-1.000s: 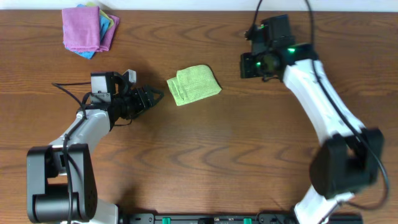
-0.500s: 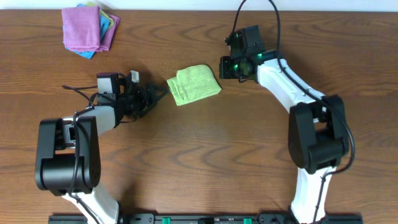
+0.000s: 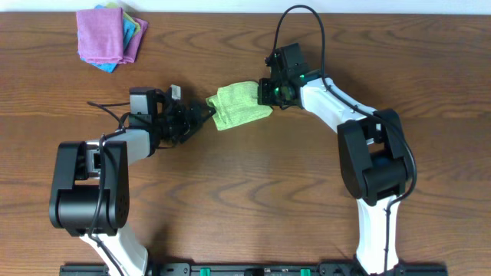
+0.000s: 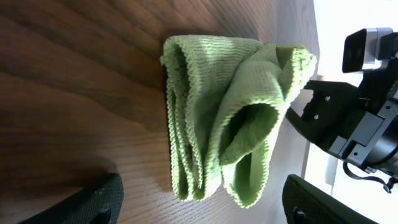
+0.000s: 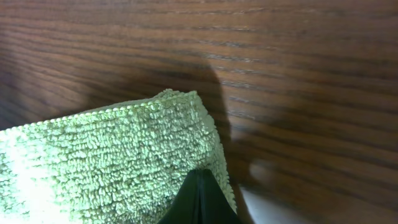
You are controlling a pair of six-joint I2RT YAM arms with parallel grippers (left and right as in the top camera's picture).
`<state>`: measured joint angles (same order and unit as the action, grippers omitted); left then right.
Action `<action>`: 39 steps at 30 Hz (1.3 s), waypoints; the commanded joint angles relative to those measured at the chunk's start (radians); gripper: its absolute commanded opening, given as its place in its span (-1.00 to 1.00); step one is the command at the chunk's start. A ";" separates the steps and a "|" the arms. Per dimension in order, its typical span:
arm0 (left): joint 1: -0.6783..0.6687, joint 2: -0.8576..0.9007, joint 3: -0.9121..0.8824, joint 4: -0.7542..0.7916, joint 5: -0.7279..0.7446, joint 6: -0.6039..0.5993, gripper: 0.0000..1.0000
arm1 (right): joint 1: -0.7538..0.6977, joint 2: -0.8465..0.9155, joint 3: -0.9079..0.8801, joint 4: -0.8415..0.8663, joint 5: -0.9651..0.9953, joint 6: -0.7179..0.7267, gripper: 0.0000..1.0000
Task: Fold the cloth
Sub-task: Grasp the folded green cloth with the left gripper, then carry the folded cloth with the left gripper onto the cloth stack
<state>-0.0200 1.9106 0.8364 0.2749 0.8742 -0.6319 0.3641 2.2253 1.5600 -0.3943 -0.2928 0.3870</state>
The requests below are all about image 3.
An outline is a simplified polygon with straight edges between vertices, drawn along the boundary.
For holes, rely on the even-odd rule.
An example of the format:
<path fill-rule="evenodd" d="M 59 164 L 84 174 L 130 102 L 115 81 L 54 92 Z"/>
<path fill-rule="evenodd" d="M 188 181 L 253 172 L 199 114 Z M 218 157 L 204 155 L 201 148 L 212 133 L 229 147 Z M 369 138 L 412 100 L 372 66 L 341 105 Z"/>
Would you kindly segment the green microfiber cloth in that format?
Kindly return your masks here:
<path fill-rule="evenodd" d="M 271 107 L 258 104 L 258 88 L 255 81 L 238 82 L 220 87 L 215 95 L 206 98 L 207 105 L 216 110 L 213 120 L 218 131 L 239 127 L 272 113 Z"/>

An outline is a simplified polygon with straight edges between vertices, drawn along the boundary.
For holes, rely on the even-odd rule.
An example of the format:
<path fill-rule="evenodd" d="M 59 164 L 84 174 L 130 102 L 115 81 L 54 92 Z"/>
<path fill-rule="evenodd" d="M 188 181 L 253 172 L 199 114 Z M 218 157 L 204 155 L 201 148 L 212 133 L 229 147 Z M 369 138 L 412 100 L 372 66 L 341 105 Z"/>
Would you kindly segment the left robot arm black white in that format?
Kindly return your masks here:
<path fill-rule="evenodd" d="M 58 146 L 49 200 L 55 228 L 90 245 L 103 264 L 66 264 L 61 275 L 192 275 L 191 264 L 155 262 L 138 242 L 127 219 L 130 211 L 129 167 L 193 135 L 215 109 L 186 106 L 174 99 L 133 95 L 117 128 L 95 140 Z"/>

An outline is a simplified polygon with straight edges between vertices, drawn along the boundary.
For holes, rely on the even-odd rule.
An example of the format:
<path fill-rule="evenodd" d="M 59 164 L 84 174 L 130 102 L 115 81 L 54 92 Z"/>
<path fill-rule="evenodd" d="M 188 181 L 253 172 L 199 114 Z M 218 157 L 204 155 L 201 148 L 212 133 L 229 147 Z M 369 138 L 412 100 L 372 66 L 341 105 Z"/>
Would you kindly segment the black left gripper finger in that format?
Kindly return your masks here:
<path fill-rule="evenodd" d="M 189 111 L 191 115 L 190 123 L 193 127 L 202 126 L 208 119 L 212 118 L 216 113 L 216 108 L 208 105 L 205 102 L 192 100 L 189 103 Z"/>
<path fill-rule="evenodd" d="M 203 123 L 182 123 L 177 124 L 174 129 L 176 132 L 176 138 L 174 144 L 185 143 L 189 138 L 195 135 L 201 128 Z"/>

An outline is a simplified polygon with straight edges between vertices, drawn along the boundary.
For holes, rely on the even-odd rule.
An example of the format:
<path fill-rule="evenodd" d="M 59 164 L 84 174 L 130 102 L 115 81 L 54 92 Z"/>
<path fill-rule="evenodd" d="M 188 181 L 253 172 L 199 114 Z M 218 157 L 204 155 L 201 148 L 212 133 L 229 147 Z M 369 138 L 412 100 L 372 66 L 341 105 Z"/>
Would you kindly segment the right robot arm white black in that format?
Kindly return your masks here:
<path fill-rule="evenodd" d="M 336 132 L 341 176 L 358 206 L 358 265 L 366 275 L 394 274 L 397 211 L 414 172 L 397 113 L 357 102 L 317 71 L 287 81 L 262 78 L 258 102 L 298 106 Z"/>

